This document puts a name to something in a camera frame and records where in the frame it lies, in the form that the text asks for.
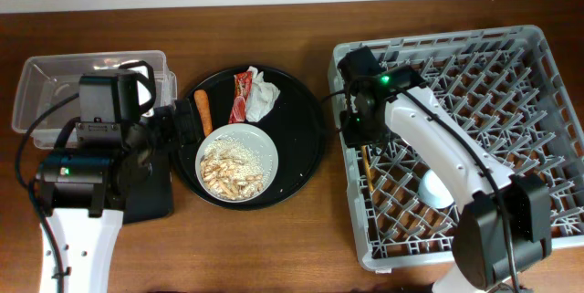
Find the wooden chopstick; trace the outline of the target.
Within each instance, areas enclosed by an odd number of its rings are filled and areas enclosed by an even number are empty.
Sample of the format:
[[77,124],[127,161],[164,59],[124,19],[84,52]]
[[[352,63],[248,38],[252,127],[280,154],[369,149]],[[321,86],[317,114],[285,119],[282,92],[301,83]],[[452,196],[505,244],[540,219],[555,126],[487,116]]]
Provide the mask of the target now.
[[367,179],[367,185],[368,185],[370,193],[372,194],[374,192],[374,187],[373,187],[373,182],[372,182],[373,176],[372,176],[371,171],[370,171],[370,162],[369,162],[367,147],[365,145],[362,145],[360,147],[360,149],[361,149],[361,154],[362,154],[363,168],[364,168],[364,172],[365,172],[366,179]]

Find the orange carrot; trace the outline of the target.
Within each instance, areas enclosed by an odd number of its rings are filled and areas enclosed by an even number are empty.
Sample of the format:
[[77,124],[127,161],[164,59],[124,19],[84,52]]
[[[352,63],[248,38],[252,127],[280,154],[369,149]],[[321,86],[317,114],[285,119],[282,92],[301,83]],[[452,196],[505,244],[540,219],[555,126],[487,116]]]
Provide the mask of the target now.
[[194,92],[193,99],[200,115],[204,136],[209,136],[213,132],[213,121],[208,95],[205,90],[198,89]]

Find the grey plate with food scraps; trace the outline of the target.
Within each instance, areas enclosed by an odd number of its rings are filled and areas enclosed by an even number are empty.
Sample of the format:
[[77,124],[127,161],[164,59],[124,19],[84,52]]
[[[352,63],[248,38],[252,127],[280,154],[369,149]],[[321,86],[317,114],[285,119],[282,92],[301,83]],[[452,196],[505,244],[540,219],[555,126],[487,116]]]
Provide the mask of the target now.
[[199,184],[213,199],[243,204],[266,193],[276,178],[279,154],[256,126],[228,124],[204,138],[194,158]]

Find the red snack wrapper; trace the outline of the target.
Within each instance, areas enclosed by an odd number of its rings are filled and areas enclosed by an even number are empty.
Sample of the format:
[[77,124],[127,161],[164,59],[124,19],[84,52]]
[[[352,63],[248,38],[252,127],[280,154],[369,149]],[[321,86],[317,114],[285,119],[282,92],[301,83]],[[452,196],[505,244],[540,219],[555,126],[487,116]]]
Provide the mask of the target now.
[[234,103],[228,120],[229,124],[245,121],[245,109],[247,98],[252,88],[253,73],[246,71],[234,75],[235,93]]

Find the white tissue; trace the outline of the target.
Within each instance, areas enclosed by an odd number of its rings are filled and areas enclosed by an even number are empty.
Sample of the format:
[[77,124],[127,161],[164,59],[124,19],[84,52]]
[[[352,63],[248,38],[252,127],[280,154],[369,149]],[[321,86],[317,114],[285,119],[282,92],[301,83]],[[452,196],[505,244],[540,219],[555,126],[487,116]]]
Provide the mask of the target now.
[[245,106],[245,119],[248,122],[261,121],[275,106],[280,90],[273,83],[264,80],[264,72],[249,67],[252,86]]

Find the light blue cup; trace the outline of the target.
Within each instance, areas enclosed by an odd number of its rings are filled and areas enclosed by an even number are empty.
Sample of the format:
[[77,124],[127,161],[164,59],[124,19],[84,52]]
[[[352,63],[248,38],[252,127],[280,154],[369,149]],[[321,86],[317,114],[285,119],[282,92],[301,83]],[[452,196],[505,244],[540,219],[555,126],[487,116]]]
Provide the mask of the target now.
[[433,170],[428,170],[423,175],[418,196],[423,203],[436,209],[444,209],[454,203],[450,192]]

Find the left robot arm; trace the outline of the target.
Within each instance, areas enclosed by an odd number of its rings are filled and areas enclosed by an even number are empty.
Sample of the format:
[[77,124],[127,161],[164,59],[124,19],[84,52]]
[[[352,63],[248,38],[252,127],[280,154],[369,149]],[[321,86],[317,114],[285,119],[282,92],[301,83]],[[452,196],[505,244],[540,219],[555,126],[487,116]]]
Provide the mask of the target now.
[[42,232],[42,292],[104,292],[118,234],[128,216],[144,221],[172,210],[171,156],[196,141],[192,108],[178,100],[158,107],[154,71],[141,60],[79,78],[78,92],[39,115],[26,131],[72,101],[52,151],[25,180]]

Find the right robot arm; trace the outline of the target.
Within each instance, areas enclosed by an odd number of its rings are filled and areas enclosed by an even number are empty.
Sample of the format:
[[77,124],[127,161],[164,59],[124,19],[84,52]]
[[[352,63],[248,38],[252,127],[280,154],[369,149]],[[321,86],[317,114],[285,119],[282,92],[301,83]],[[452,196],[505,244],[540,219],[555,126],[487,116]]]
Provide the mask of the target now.
[[347,120],[360,131],[398,135],[437,175],[460,213],[454,267],[434,292],[487,292],[547,258],[551,244],[548,187],[482,148],[439,104],[409,65],[386,70],[369,47],[350,51],[337,68],[345,82]]

